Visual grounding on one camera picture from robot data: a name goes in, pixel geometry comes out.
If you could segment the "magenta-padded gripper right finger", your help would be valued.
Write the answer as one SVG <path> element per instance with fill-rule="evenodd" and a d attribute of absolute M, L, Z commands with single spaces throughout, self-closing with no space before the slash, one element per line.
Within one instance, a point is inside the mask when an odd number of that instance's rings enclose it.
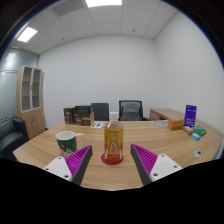
<path fill-rule="evenodd" d="M 148 185 L 182 169 L 166 154 L 157 155 L 135 144 L 131 145 L 130 153 L 143 185 Z"/>

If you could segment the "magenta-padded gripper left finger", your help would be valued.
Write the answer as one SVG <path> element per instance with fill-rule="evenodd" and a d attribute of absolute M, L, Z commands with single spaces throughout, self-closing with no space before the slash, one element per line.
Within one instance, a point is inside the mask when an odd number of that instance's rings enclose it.
<path fill-rule="evenodd" d="M 80 185 L 92 155 L 92 146 L 89 145 L 67 157 L 56 157 L 44 170 Z"/>

